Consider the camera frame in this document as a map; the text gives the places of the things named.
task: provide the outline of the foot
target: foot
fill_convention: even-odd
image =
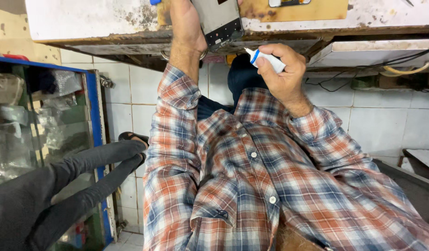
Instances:
[[[145,150],[148,149],[148,144],[145,141],[139,139],[138,137],[134,136],[131,138],[131,140],[138,140],[138,141],[142,142],[145,145]]]

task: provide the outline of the shirt button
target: shirt button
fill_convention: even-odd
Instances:
[[[276,202],[275,196],[270,197],[269,202],[274,204]]]

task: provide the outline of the white glue tube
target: white glue tube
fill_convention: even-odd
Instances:
[[[270,64],[272,64],[273,69],[277,74],[283,72],[284,68],[286,67],[286,65],[283,62],[281,62],[281,60],[277,59],[274,55],[264,54],[260,52],[260,50],[251,50],[248,48],[245,48],[245,51],[248,54],[250,54],[250,63],[256,68],[258,68],[258,66],[256,65],[257,58],[267,59],[270,62]]]

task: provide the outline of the jeans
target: jeans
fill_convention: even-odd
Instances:
[[[0,185],[0,250],[46,250],[139,166],[145,145],[126,140],[102,145],[38,168]],[[120,162],[94,185],[51,205],[80,174]]]
[[[258,74],[258,69],[250,63],[248,54],[242,54],[233,60],[228,72],[227,83],[229,90],[233,94],[233,107],[221,105],[202,96],[198,103],[198,121],[209,118],[215,111],[220,109],[234,114],[242,91],[246,88],[268,89],[264,79]]]

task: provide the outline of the wooden table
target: wooden table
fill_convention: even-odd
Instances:
[[[333,39],[380,40],[429,37],[429,0],[349,0],[347,18],[260,22],[242,18],[245,36],[218,54],[244,46],[286,43],[312,56]],[[151,67],[169,50],[171,26],[157,22],[149,0],[26,0],[32,39],[38,43]]]

